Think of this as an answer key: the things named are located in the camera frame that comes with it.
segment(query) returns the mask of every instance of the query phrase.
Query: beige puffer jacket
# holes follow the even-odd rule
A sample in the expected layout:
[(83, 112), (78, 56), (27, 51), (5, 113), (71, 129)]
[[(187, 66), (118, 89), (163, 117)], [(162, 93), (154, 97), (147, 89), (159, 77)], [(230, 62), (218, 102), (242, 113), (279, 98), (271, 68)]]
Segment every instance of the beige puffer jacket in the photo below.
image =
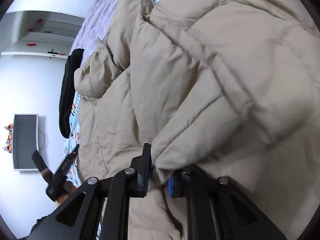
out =
[[(297, 239), (320, 202), (319, 37), (299, 0), (119, 0), (75, 73), (82, 179), (150, 142), (155, 181), (198, 163)], [(129, 239), (180, 239), (167, 204), (159, 188), (132, 200)]]

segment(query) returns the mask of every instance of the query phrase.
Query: white wall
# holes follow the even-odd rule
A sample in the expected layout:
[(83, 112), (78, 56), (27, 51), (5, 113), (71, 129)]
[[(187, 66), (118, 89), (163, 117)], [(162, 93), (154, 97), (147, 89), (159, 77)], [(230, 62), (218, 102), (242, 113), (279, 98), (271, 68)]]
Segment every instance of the white wall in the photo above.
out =
[[(0, 37), (5, 36), (3, 25), (1, 21)], [(0, 214), (17, 238), (27, 236), (36, 220), (51, 213), (56, 205), (45, 194), (46, 183), (39, 172), (13, 170), (12, 155), (2, 150), (7, 138), (2, 127), (12, 123), (14, 113), (38, 113), (39, 129), (45, 134), (40, 153), (55, 172), (64, 157), (59, 98), (65, 62), (41, 56), (0, 58)], [(39, 148), (42, 145), (43, 135), (39, 133)]]
[(0, 52), (11, 44), (12, 28), (16, 15), (17, 12), (5, 14), (0, 21)]

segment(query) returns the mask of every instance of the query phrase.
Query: decorative ornament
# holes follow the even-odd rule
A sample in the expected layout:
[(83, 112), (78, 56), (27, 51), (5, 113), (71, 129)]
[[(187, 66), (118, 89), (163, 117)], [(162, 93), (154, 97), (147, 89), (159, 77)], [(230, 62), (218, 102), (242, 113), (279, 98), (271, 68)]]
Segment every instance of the decorative ornament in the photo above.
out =
[(8, 133), (8, 138), (7, 141), (5, 142), (5, 147), (3, 149), (9, 153), (12, 152), (12, 129), (13, 129), (13, 124), (9, 124), (8, 126), (4, 127), (6, 130), (9, 131)]

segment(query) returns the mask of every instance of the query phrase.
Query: wall-mounted tv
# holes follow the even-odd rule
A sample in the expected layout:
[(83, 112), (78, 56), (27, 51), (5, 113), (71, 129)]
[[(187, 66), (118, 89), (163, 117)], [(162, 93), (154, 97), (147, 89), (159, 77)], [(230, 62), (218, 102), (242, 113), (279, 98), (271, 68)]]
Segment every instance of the wall-mounted tv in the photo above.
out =
[(13, 169), (37, 170), (32, 154), (38, 149), (38, 114), (15, 114), (12, 130)]

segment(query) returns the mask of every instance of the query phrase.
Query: black cloth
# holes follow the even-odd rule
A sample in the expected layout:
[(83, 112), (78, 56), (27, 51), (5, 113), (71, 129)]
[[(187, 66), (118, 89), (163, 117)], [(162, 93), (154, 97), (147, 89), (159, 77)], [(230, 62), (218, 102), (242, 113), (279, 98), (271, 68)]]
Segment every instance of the black cloth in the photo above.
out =
[(40, 219), (37, 219), (37, 223), (33, 225), (31, 228), (30, 234), (47, 218), (48, 216), (42, 217)]
[(73, 75), (81, 65), (84, 49), (75, 49), (68, 57), (62, 80), (61, 96), (59, 103), (59, 127), (64, 138), (69, 138), (70, 124), (69, 116), (72, 110), (73, 98), (75, 96), (75, 81)]

